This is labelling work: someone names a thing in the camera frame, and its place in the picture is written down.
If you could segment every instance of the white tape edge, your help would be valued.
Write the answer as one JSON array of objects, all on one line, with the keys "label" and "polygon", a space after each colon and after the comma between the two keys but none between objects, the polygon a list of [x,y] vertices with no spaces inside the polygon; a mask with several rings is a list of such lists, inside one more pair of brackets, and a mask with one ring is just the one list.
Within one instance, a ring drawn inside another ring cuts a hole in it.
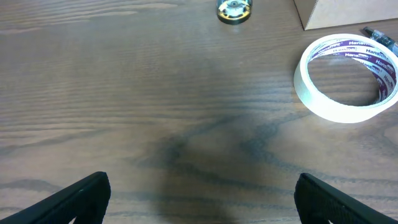
[{"label": "white tape edge", "polygon": [[333,39],[350,39],[371,44],[380,49],[388,57],[398,75],[398,58],[387,47],[369,38],[354,34],[333,34],[322,37],[303,53],[294,73],[294,88],[303,104],[318,116],[338,123],[358,123],[379,114],[398,101],[398,84],[393,92],[383,101],[369,106],[350,106],[333,101],[321,93],[313,84],[308,74],[307,59],[311,51],[320,44]]}]

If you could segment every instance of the pen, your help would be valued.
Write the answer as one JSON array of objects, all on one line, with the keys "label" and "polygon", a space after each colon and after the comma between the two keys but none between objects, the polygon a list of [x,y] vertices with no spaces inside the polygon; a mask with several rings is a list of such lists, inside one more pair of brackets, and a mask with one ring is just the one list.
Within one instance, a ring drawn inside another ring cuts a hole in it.
[{"label": "pen", "polygon": [[370,29],[369,27],[365,27],[363,30],[365,30],[365,32],[371,36],[372,40],[375,40],[375,41],[379,42],[380,44],[386,46],[396,56],[398,56],[398,42],[394,41],[393,39],[388,37],[386,34],[380,32],[378,30]]}]

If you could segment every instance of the white tape roll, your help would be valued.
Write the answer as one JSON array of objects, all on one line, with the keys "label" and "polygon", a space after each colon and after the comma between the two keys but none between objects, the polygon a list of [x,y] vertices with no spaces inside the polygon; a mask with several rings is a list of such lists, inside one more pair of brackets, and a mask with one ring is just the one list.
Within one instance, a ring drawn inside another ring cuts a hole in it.
[{"label": "white tape roll", "polygon": [[[365,65],[379,83],[379,99],[369,106],[350,106],[321,93],[310,79],[308,63],[324,55],[343,55]],[[398,101],[397,65],[398,58],[374,40],[353,34],[329,35],[305,50],[294,73],[294,88],[303,104],[322,118],[339,123],[366,121]]]}]

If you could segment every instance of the wooden table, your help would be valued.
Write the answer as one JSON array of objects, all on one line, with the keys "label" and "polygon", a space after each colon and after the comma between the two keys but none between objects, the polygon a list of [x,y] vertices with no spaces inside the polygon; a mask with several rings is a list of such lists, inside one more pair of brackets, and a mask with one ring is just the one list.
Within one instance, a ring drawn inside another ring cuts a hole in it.
[{"label": "wooden table", "polygon": [[[302,172],[398,219],[398,106],[332,123],[293,88],[311,42],[364,26],[398,39],[397,20],[304,32],[292,0],[240,26],[214,0],[1,1],[0,218],[102,170],[105,223],[299,223]],[[328,69],[329,95],[373,96]]]}]

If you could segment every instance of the wooden surface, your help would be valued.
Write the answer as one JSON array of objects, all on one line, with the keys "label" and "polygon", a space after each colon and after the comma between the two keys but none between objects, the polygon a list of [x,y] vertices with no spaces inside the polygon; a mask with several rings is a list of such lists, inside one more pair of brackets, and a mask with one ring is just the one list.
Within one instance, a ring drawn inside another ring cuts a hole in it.
[{"label": "wooden surface", "polygon": [[[299,223],[301,172],[398,219],[398,106],[332,123],[293,88],[311,42],[365,25],[304,32],[292,0],[263,0],[229,26],[214,7],[2,0],[0,218],[102,170],[105,223]],[[367,25],[398,39],[397,20]],[[327,95],[376,97],[369,71],[331,63],[311,65]]]}]

